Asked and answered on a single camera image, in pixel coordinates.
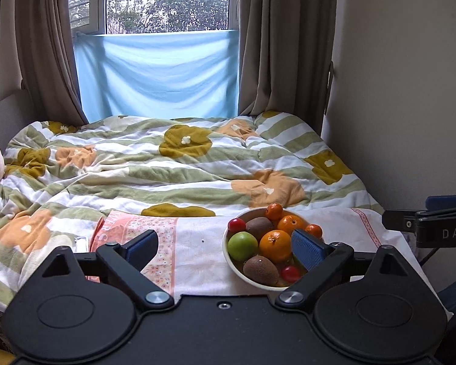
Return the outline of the green striped floral quilt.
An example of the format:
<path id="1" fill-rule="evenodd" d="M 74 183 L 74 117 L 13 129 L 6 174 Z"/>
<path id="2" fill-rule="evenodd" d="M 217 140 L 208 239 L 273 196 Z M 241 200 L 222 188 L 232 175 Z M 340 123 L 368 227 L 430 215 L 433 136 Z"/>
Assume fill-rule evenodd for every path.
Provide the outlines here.
<path id="1" fill-rule="evenodd" d="M 0 311 L 58 245 L 85 252 L 112 211 L 233 217 L 279 203 L 290 212 L 380 211 L 358 176 L 300 118 L 119 115 L 82 127 L 33 122 L 5 149 L 0 181 Z"/>

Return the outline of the orange mandarin in bowl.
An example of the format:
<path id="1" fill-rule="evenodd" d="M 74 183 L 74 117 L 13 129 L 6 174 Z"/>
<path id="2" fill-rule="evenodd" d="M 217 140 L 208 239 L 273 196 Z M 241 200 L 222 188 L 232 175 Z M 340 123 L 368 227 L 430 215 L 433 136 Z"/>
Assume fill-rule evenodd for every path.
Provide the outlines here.
<path id="1" fill-rule="evenodd" d="M 295 214 L 287 214 L 278 221 L 277 229 L 290 236 L 296 229 L 305 230 L 308 225 L 309 223 L 304 218 Z"/>

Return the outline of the large brown kiwi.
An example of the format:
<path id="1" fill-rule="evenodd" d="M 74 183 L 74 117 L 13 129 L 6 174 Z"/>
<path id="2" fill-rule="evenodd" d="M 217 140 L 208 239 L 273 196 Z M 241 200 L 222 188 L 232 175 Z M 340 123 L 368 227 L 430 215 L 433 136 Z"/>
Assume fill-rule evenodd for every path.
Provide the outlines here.
<path id="1" fill-rule="evenodd" d="M 267 286 L 275 286 L 279 279 L 275 264 L 261 255 L 253 256 L 244 263 L 243 274 L 256 283 Z"/>

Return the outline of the brown left curtain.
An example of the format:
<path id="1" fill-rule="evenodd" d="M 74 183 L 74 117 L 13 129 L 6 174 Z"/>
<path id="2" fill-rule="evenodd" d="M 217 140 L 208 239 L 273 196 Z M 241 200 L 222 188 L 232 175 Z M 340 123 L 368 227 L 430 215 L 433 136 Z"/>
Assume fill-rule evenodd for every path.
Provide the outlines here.
<path id="1" fill-rule="evenodd" d="M 68 0 L 15 0 L 23 88 L 41 119 L 88 123 L 81 105 Z"/>

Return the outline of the light blue window cloth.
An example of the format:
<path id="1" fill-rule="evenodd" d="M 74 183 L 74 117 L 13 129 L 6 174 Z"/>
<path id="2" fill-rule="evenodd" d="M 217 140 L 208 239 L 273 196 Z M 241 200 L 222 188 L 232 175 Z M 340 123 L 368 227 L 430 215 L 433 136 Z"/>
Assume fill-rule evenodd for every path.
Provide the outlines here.
<path id="1" fill-rule="evenodd" d="M 74 39 L 83 112 L 159 119 L 238 114 L 236 30 L 86 35 Z"/>

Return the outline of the window frame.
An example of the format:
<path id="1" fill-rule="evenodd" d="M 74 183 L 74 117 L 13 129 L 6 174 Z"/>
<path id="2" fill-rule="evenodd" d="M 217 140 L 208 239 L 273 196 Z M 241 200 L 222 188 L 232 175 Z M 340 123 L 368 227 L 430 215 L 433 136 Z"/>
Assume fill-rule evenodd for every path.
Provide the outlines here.
<path id="1" fill-rule="evenodd" d="M 74 35 L 239 28 L 238 0 L 68 0 L 68 10 Z"/>

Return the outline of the large orange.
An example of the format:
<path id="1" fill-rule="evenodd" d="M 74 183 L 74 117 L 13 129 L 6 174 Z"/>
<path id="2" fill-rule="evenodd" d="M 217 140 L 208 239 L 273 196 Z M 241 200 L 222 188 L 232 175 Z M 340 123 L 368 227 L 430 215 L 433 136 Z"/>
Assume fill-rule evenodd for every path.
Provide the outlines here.
<path id="1" fill-rule="evenodd" d="M 269 231 L 260 239 L 258 252 L 275 264 L 285 262 L 292 255 L 291 236 L 282 230 Z"/>

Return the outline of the medium mandarin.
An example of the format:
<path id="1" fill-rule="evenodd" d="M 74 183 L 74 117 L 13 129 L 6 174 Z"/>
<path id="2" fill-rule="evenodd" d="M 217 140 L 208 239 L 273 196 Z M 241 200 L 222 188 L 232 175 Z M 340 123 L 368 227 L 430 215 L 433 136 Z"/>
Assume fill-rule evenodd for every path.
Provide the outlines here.
<path id="1" fill-rule="evenodd" d="M 280 203 L 271 203 L 265 208 L 264 216 L 272 222 L 279 221 L 284 213 L 283 206 Z"/>

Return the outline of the red cherry tomato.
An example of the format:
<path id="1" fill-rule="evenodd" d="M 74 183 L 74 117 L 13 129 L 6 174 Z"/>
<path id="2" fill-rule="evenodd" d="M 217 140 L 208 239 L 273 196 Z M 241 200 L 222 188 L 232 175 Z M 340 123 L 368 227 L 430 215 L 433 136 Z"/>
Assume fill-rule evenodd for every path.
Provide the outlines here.
<path id="1" fill-rule="evenodd" d="M 295 265 L 287 265 L 281 270 L 280 275 L 284 281 L 293 284 L 301 278 L 301 271 Z"/>
<path id="2" fill-rule="evenodd" d="M 230 233 L 238 233 L 241 231 L 246 231 L 246 223 L 240 218 L 233 218 L 232 220 L 229 220 L 227 224 L 227 229 L 228 232 Z"/>

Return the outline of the grey bed headboard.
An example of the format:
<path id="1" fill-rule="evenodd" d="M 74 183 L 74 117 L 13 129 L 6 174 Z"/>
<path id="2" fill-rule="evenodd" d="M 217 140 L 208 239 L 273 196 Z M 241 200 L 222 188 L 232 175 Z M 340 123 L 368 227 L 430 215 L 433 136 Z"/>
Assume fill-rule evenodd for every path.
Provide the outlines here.
<path id="1" fill-rule="evenodd" d="M 4 152 L 9 141 L 37 114 L 26 90 L 17 90 L 0 101 L 0 149 Z"/>

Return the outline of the brown curtain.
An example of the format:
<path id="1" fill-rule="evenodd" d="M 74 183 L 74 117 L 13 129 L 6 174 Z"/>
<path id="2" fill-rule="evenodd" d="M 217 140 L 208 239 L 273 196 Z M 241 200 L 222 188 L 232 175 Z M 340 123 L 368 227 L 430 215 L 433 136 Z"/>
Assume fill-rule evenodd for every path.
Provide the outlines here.
<path id="1" fill-rule="evenodd" d="M 68 0 L 15 0 L 23 88 L 41 119 L 88 123 L 81 105 Z"/>
<path id="2" fill-rule="evenodd" d="M 241 115 L 287 112 L 320 133 L 337 0 L 238 0 Z"/>

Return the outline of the small mandarin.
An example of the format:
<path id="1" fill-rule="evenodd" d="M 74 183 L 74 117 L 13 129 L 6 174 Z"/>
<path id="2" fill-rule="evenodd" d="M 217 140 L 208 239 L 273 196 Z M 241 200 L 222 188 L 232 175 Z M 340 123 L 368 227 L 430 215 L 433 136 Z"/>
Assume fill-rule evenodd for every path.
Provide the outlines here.
<path id="1" fill-rule="evenodd" d="M 305 231 L 317 239 L 322 239 L 323 231 L 322 228 L 317 224 L 308 224 L 305 227 Z"/>

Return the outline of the cream yellow duck bowl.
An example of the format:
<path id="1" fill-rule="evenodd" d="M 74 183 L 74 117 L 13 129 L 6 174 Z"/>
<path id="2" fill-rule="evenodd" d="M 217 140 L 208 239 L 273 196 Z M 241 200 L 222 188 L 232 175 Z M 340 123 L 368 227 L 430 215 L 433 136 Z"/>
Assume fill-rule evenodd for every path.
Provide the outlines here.
<path id="1" fill-rule="evenodd" d="M 250 219 L 253 219 L 255 217 L 265 217 L 264 216 L 264 212 L 265 212 L 265 208 L 266 207 L 262 207 L 262 208 L 255 208 L 255 209 L 252 209 L 250 211 L 247 211 L 247 212 L 243 212 L 242 214 L 240 214 L 239 216 L 237 216 L 238 218 L 242 219 L 243 221 L 248 222 Z M 291 211 L 288 211 L 284 208 L 284 213 L 283 213 L 283 216 L 287 215 L 287 214 L 295 214 L 299 217 L 302 217 L 304 218 L 303 216 L 299 215 L 299 214 L 296 214 L 294 212 L 291 212 Z M 278 221 L 276 222 L 272 222 L 272 224 L 274 225 L 274 229 L 273 230 L 278 230 L 277 229 L 277 224 L 278 224 Z M 275 285 L 275 286 L 267 286 L 267 285 L 262 285 L 260 283 L 256 283 L 255 281 L 247 278 L 244 274 L 243 274 L 243 266 L 244 266 L 244 263 L 247 261 L 243 261 L 243 262 L 239 262 L 239 261 L 236 261 L 234 259 L 232 259 L 227 251 L 227 244 L 228 244 L 228 241 L 229 239 L 234 235 L 234 233 L 230 233 L 228 232 L 228 229 L 227 229 L 227 226 L 226 226 L 226 230 L 225 230 L 225 233 L 224 233 L 224 236 L 223 236 L 223 239 L 222 239 L 222 250 L 223 250 L 223 255 L 225 256 L 225 259 L 227 261 L 227 264 L 229 265 L 229 267 L 232 269 L 232 271 L 235 273 L 235 275 L 237 275 L 237 277 L 241 278 L 243 281 L 245 281 L 246 283 L 256 287 L 256 288 L 259 288 L 259 289 L 263 289 L 263 290 L 266 290 L 266 291 L 271 291 L 271 292 L 281 292 L 282 290 L 286 289 L 287 287 L 290 286 L 290 284 L 286 281 L 284 281 L 280 275 L 280 272 L 281 270 L 286 267 L 287 265 L 295 265 L 296 267 L 298 267 L 298 269 L 301 271 L 301 277 L 307 273 L 307 270 L 299 263 L 299 261 L 295 258 L 295 256 L 291 255 L 291 257 L 285 261 L 285 262 L 282 262 L 282 263 L 278 263 L 278 264 L 275 264 L 275 266 L 277 267 L 278 269 L 278 273 L 279 273 L 279 279 L 278 279 L 278 283 Z"/>

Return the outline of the brown right curtain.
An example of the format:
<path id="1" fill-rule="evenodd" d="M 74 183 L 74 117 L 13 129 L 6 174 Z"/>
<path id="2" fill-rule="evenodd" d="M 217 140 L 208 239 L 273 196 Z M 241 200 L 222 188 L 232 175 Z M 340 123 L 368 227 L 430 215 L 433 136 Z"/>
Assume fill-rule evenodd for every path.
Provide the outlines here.
<path id="1" fill-rule="evenodd" d="M 241 115 L 287 112 L 320 133 L 337 0 L 238 0 Z"/>

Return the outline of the brown kiwi in bowl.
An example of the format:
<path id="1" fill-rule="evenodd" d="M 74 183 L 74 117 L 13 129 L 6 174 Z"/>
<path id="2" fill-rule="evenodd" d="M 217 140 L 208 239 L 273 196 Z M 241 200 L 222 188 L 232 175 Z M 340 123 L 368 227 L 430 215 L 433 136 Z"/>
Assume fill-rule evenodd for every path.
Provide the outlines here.
<path id="1" fill-rule="evenodd" d="M 246 222 L 246 231 L 259 242 L 265 234 L 274 229 L 272 222 L 266 217 L 255 217 Z"/>

